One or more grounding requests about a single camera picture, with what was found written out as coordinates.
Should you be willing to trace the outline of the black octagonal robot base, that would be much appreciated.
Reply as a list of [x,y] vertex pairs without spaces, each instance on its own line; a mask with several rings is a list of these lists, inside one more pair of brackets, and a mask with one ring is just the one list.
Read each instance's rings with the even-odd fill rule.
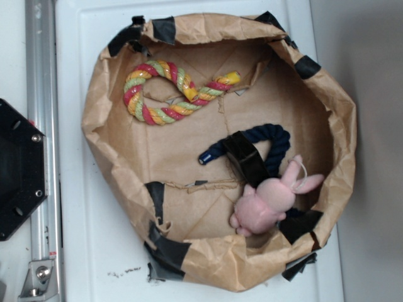
[[7,241],[47,197],[44,135],[1,100],[1,241]]

